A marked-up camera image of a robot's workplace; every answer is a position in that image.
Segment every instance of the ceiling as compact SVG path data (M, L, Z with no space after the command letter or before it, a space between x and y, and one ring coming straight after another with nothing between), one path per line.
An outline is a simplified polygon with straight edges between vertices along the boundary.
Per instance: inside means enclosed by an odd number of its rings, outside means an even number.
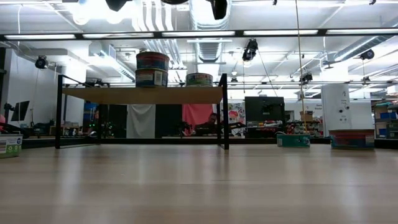
M298 21L301 29L317 28L356 28L356 27L382 27L386 22L394 19L398 14L398 0L378 0L375 5L369 5L365 0L346 1L298 1ZM128 2L121 10L122 21L118 24L110 24L100 13L93 14L93 18L85 25L79 26L73 21L71 9L73 4L62 4L62 1L0 1L0 32L2 34L31 34L31 33L60 33L60 32L125 32L135 31L132 26L131 14L136 10L134 5ZM190 12L188 5L172 7L172 25L175 30L191 30ZM155 24L155 5L152 5L152 16ZM296 29L297 18L294 1L279 0L276 6L272 1L233 1L228 29ZM361 37L269 37L258 38L261 57L254 57L251 65L244 66L240 60L242 49L249 39L233 38L223 44L221 60L218 72L237 72L238 81L259 82L268 81L266 71L270 79L275 82L288 82L291 79L297 81L299 73L295 73L301 64L310 63L307 67L312 71L314 80L318 79L321 72L320 60L314 57L323 52L338 52L353 44ZM57 42L22 42L21 48L27 46L33 49L63 48L90 64L89 77L100 77L117 81L120 74L104 63L95 63L93 58L87 56L87 47L91 41L57 41ZM134 71L135 52L145 48L143 40L102 40L103 46L113 45L117 51L117 58L125 67ZM188 72L197 71L197 57L193 44L187 43L187 39L177 39L178 51L187 70L180 70L181 76ZM344 62L348 66L349 79L360 80L364 74L377 73L382 69L395 66L398 63L395 58L395 50L398 50L398 38L393 37L372 48L375 57L365 60L349 59ZM397 70L391 70L374 80L392 80L398 78ZM366 88L365 91L380 92L388 85L376 85ZM319 92L319 86L308 85L308 91ZM240 89L232 93L237 98L243 95L258 95L257 89L276 88L280 95L294 96L299 86L287 85L242 85L230 86L229 89ZM261 94L273 95L272 90L263 90Z

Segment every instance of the air duct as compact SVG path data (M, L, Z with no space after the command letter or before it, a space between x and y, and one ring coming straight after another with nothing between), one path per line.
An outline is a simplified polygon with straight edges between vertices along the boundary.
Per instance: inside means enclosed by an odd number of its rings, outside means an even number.
M190 0L190 17L194 30L225 30L228 28L232 0L228 0L226 15L215 20L210 2L206 0ZM197 43L196 52L202 62L216 62L222 51L222 43Z
M398 27L398 17L394 18L393 20L383 24L381 27ZM380 35L375 37L363 37L356 41L355 43L351 44L350 46L346 47L343 50L337 52L333 59L335 62L342 62L347 59L350 59L354 56L357 56L376 45L379 45L386 40L392 38L393 35Z

